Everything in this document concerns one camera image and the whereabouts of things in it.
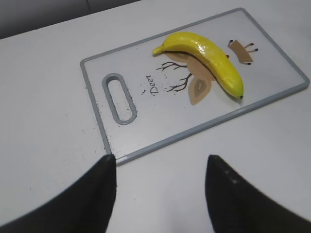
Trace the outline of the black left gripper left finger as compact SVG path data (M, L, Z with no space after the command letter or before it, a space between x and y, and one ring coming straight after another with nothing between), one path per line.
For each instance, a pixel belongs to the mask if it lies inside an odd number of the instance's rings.
M3 226L2 233L104 233L116 199L116 159L103 156L64 192Z

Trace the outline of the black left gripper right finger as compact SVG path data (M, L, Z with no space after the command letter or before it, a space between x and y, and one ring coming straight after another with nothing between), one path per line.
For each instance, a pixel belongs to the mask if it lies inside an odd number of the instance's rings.
M205 196L216 233L309 233L310 221L270 199L218 155L207 159Z

